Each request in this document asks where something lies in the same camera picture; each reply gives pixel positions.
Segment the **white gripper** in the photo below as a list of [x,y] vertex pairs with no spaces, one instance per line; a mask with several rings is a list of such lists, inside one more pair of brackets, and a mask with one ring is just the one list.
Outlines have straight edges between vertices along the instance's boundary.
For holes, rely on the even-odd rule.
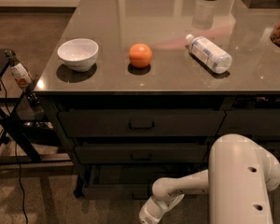
[[170,198],[168,201],[162,201],[152,195],[139,212],[139,223],[159,224],[162,217],[176,207],[183,198],[183,195],[177,195],[174,198]]

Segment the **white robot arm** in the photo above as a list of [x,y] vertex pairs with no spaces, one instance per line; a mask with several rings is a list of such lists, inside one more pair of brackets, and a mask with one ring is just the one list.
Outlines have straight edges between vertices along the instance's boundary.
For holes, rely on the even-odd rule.
[[185,195],[209,195],[210,224],[273,224],[268,193],[280,185],[280,162],[240,134],[225,134],[210,150],[208,168],[179,178],[163,177],[139,212],[141,224],[159,224]]

